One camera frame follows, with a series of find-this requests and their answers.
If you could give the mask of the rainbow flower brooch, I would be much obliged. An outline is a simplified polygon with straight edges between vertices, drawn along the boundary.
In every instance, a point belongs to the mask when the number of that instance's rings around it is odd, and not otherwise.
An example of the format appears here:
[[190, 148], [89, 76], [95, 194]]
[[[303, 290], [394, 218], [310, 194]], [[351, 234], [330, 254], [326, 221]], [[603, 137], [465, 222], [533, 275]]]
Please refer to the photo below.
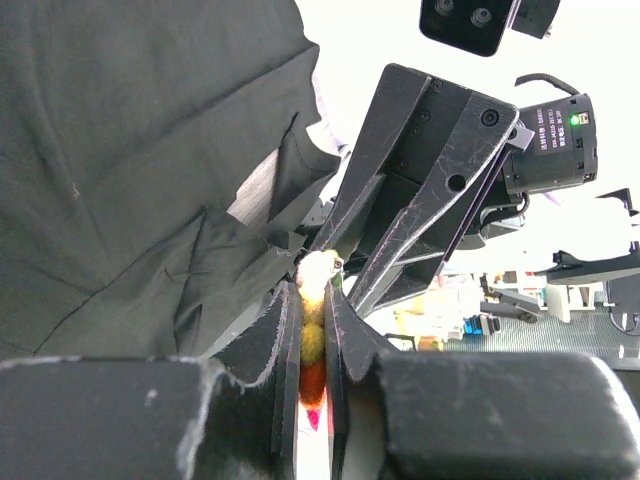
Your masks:
[[319, 428], [326, 396], [325, 290], [343, 266], [337, 251], [316, 250], [300, 260], [296, 272], [302, 305], [298, 395], [314, 431]]

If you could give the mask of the black button shirt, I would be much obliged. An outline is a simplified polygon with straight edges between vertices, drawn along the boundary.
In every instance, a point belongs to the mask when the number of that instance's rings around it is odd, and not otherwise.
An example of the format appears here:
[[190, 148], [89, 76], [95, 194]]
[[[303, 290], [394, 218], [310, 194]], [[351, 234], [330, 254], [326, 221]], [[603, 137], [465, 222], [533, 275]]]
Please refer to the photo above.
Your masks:
[[1, 355], [201, 355], [340, 160], [293, 1], [1, 5]]

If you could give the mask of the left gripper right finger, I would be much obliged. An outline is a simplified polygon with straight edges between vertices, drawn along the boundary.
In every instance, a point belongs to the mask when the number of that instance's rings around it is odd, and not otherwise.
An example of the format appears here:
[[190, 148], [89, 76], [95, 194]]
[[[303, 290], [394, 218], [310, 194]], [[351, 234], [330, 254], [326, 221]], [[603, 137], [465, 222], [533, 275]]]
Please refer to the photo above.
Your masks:
[[635, 479], [639, 416], [601, 359], [412, 352], [325, 294], [334, 479]]

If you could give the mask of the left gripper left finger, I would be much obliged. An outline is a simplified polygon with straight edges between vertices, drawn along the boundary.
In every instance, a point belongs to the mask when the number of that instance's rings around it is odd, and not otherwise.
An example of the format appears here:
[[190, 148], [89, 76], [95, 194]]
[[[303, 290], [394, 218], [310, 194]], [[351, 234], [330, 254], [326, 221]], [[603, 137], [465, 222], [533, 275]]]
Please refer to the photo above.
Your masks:
[[282, 283], [210, 359], [1, 365], [5, 479], [291, 479], [300, 297]]

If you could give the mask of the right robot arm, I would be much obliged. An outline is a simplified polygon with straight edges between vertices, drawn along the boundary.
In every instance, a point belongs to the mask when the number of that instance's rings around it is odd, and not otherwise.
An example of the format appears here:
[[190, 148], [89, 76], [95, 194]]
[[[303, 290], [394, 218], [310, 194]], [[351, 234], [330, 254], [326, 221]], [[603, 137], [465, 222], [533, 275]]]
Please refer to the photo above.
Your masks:
[[533, 195], [597, 170], [587, 95], [517, 108], [390, 64], [311, 246], [340, 253], [355, 277], [349, 301], [367, 315], [424, 292], [455, 252], [482, 248]]

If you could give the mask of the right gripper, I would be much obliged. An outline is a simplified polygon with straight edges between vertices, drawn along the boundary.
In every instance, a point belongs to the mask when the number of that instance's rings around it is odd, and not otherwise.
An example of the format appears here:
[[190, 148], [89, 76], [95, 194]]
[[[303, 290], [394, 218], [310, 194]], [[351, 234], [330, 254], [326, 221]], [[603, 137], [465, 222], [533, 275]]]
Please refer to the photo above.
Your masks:
[[384, 175], [359, 249], [367, 261], [349, 300], [362, 316], [388, 291], [427, 289], [491, 188], [518, 109], [451, 81], [387, 65], [361, 127], [336, 201], [312, 250], [336, 249]]

